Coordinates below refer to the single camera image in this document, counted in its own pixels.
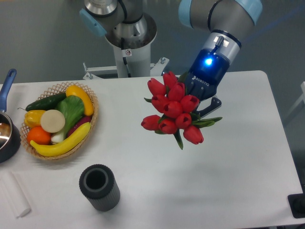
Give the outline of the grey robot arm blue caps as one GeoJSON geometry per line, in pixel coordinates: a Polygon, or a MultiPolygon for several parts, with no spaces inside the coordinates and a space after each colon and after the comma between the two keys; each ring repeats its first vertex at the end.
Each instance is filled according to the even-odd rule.
{"type": "MultiPolygon", "coordinates": [[[[204,117],[221,106],[216,91],[262,12],[259,0],[183,0],[178,16],[192,29],[206,29],[209,37],[190,69],[181,76],[188,94],[211,104],[195,113],[204,117]]],[[[151,67],[151,43],[157,28],[143,11],[141,0],[86,0],[79,16],[94,35],[113,47],[118,77],[162,73],[161,63],[151,67]]]]}

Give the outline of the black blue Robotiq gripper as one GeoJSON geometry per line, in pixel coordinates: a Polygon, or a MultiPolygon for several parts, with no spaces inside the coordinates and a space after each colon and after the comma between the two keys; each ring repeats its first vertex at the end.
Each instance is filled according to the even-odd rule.
{"type": "Polygon", "coordinates": [[[199,101],[212,97],[209,106],[196,111],[201,118],[222,106],[221,100],[215,94],[229,66],[226,57],[213,53],[211,49],[202,49],[189,69],[184,81],[187,94],[194,95],[199,101]]]}

